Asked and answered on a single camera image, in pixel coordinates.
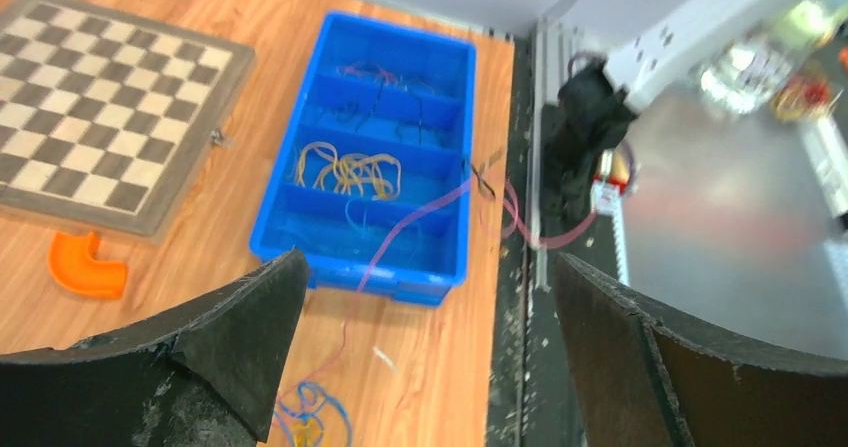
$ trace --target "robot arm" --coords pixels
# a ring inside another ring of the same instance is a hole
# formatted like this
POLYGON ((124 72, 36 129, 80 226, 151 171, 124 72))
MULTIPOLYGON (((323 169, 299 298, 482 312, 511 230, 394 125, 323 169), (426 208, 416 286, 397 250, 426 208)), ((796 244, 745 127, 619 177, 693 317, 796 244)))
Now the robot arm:
POLYGON ((558 195, 565 226, 589 215, 592 179, 604 152, 618 146, 666 87, 801 1, 689 0, 570 78, 557 95, 564 120, 543 152, 544 187, 558 195))

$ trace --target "wooden tabletop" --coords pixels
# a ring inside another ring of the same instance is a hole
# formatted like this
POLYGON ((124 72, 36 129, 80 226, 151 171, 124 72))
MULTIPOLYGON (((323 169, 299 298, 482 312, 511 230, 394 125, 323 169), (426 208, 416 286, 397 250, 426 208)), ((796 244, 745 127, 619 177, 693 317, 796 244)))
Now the wooden tabletop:
MULTIPOLYGON (((0 7, 12 0, 0 0, 0 7)), ((100 256, 125 261, 123 299, 76 297, 47 271, 54 231, 0 219, 0 353, 65 348, 80 338, 149 317, 215 289, 258 262, 248 237, 324 15, 344 10, 470 38, 478 48, 474 158, 506 148, 513 48, 360 0, 85 0, 253 46, 257 67, 216 149, 158 247, 104 239, 100 256)), ((494 167, 500 191, 503 164, 494 167)), ((324 363, 342 342, 341 323, 359 300, 339 362, 316 376, 347 409, 354 445, 483 445, 492 348, 499 204, 475 195, 469 280, 430 310, 331 289, 308 295, 283 389, 324 363)), ((344 445, 327 419, 324 445, 344 445)), ((285 445, 274 429, 270 445, 285 445)))

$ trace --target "small hinge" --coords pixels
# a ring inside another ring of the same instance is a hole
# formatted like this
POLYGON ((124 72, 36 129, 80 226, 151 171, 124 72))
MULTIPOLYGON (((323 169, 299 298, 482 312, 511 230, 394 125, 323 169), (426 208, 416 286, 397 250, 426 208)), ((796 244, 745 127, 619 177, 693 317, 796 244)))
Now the small hinge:
POLYGON ((212 141, 212 145, 215 147, 223 147, 225 149, 233 143, 233 139, 227 134, 221 132, 221 129, 213 130, 210 140, 212 141))

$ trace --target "chessboard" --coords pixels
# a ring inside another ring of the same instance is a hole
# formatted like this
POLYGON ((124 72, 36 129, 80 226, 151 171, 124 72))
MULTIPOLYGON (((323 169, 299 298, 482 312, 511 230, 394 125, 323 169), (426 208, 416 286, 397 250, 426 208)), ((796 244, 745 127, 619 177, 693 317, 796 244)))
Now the chessboard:
POLYGON ((0 210, 157 236, 254 58, 78 0, 14 0, 0 12, 0 210))

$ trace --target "orange plastic piece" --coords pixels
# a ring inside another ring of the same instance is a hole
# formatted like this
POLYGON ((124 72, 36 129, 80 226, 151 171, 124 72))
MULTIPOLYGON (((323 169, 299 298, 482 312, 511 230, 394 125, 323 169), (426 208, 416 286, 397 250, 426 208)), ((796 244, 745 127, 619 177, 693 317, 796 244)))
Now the orange plastic piece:
POLYGON ((839 62, 842 63, 842 68, 848 71, 848 47, 843 47, 839 51, 839 62))
POLYGON ((127 265, 119 260, 97 260, 100 237, 56 232, 47 258, 50 275, 65 289, 99 299, 120 299, 127 284, 127 265))

